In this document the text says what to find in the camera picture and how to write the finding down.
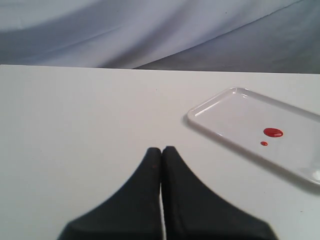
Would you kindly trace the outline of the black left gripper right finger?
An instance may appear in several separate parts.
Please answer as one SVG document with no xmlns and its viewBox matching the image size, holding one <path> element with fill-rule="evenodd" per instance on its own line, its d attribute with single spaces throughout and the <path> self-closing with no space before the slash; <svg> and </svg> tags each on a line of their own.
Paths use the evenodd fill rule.
<svg viewBox="0 0 320 240">
<path fill-rule="evenodd" d="M 277 238 L 266 222 L 211 191 L 173 146 L 167 146 L 162 152 L 161 194 L 168 240 Z"/>
</svg>

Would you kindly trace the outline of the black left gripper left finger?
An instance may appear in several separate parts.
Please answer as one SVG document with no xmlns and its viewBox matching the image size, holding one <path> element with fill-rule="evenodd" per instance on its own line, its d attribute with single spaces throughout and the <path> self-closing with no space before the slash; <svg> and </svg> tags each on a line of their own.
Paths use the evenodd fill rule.
<svg viewBox="0 0 320 240">
<path fill-rule="evenodd" d="M 127 182 L 109 199 L 70 221 L 60 240 L 161 240 L 161 150 L 147 149 Z"/>
</svg>

